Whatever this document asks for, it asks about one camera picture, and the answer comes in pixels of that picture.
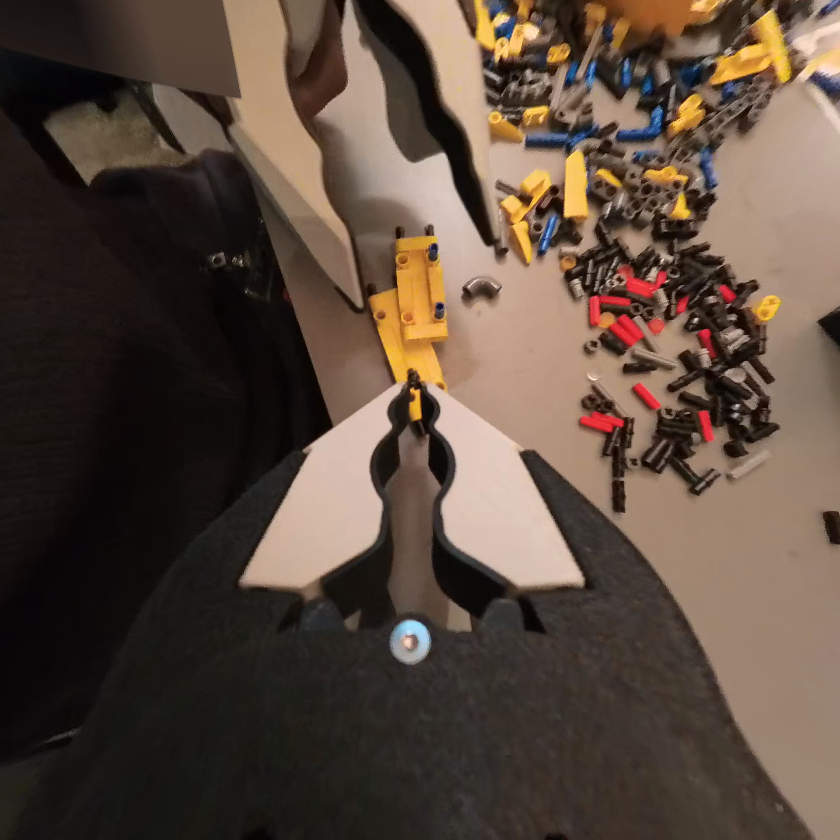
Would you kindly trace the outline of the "yellow wing piece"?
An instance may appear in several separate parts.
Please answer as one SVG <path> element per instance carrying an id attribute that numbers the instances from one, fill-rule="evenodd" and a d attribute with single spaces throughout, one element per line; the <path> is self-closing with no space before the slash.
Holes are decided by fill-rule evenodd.
<path id="1" fill-rule="evenodd" d="M 521 222 L 542 201 L 552 185 L 549 172 L 534 170 L 518 186 L 509 188 L 499 204 L 507 223 Z"/>

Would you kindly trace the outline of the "person's left hand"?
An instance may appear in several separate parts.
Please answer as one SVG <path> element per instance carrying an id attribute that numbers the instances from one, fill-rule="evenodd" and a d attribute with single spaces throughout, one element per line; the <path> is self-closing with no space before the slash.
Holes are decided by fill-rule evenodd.
<path id="1" fill-rule="evenodd" d="M 319 37 L 307 64 L 300 71 L 290 71 L 290 98 L 304 122 L 314 119 L 347 87 L 348 69 L 342 42 L 344 9 L 344 1 L 326 3 Z"/>

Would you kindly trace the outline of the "yellow brick assembly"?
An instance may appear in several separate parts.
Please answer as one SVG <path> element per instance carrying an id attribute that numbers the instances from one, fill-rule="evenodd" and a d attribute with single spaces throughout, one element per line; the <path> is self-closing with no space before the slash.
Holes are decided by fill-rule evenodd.
<path id="1" fill-rule="evenodd" d="M 410 342 L 441 343 L 448 338 L 448 308 L 437 237 L 395 240 L 395 287 Z"/>

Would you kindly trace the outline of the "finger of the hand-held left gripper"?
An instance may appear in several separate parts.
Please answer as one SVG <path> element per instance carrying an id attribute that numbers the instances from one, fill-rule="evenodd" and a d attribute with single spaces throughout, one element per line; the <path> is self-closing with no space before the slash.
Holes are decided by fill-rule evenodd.
<path id="1" fill-rule="evenodd" d="M 414 164 L 445 157 L 478 236 L 495 248 L 501 223 L 475 14 L 450 1 L 358 1 L 353 10 L 381 72 L 396 148 Z"/>
<path id="2" fill-rule="evenodd" d="M 239 97 L 229 136 L 276 210 L 353 310 L 365 304 L 352 235 L 326 189 L 323 156 L 291 100 L 284 2 L 224 1 Z"/>

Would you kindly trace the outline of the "pile of mixed toy bricks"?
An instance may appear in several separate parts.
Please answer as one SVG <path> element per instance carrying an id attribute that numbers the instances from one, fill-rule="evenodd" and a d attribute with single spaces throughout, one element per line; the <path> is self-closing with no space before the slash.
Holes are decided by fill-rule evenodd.
<path id="1" fill-rule="evenodd" d="M 805 73 L 793 33 L 838 2 L 462 2 L 483 65 L 490 140 L 560 152 L 527 215 L 532 257 L 578 245 L 584 223 L 696 236 L 717 200 L 715 153 Z"/>

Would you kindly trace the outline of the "pile of black red pins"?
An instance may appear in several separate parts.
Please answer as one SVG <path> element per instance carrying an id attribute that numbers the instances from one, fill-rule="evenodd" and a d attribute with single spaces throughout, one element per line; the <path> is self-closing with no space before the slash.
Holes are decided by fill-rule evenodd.
<path id="1" fill-rule="evenodd" d="M 755 470 L 767 455 L 750 448 L 780 431 L 764 361 L 768 326 L 781 300 L 757 280 L 739 280 L 728 260 L 707 241 L 671 240 L 638 254 L 618 237 L 585 252 L 562 255 L 563 279 L 585 304 L 595 334 L 583 352 L 618 363 L 620 381 L 587 375 L 581 428 L 602 438 L 610 468 L 612 513 L 627 512 L 627 479 L 640 469 L 671 471 L 693 497 L 721 479 L 696 466 L 700 446 L 718 444 L 733 462 L 727 478 Z"/>

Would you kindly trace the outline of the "yellow panel brick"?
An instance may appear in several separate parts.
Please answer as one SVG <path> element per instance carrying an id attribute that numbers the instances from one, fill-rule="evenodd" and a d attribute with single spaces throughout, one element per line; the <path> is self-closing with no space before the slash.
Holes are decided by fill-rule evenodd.
<path id="1" fill-rule="evenodd" d="M 428 340 L 410 342 L 403 337 L 397 289 L 378 291 L 368 302 L 393 382 L 406 384 L 407 370 L 415 369 L 422 383 L 446 391 L 448 386 L 434 345 Z"/>

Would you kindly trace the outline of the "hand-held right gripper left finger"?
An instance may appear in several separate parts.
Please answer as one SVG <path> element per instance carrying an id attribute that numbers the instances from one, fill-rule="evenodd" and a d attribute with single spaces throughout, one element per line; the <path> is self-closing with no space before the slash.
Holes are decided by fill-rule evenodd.
<path id="1" fill-rule="evenodd" d="M 393 385 L 304 450 L 240 587 L 322 596 L 341 614 L 384 594 L 393 563 L 385 490 L 411 401 L 407 385 Z"/>

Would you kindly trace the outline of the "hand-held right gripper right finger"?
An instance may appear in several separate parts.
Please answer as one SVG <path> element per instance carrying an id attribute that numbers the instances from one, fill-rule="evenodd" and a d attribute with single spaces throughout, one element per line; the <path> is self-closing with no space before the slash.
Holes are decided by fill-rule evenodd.
<path id="1" fill-rule="evenodd" d="M 437 385 L 422 392 L 434 577 L 468 614 L 497 599 L 580 590 L 585 577 L 523 449 Z"/>

